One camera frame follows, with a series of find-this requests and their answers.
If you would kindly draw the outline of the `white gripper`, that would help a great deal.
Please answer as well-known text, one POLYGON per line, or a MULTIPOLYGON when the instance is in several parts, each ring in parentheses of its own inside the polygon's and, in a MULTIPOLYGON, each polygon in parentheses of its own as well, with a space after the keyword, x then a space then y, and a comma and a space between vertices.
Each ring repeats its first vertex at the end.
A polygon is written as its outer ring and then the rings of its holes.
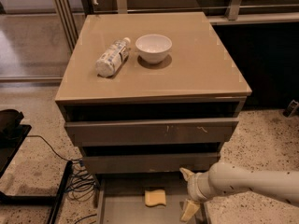
POLYGON ((216 196, 216 191, 209 183, 208 172, 194 173, 180 167, 180 172, 187 181, 187 190, 192 200, 186 199, 183 204, 181 222, 188 222, 199 210, 200 203, 207 202, 216 196))

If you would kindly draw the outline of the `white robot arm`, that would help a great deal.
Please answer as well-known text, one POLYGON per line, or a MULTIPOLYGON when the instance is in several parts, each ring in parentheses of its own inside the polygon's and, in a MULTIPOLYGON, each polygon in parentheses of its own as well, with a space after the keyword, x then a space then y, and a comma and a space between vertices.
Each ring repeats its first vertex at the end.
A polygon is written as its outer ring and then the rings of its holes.
POLYGON ((252 191, 274 200, 299 206, 298 171, 250 171, 230 163, 217 162, 204 173, 179 169, 187 182, 189 199, 180 220, 188 223, 201 203, 219 196, 252 191))

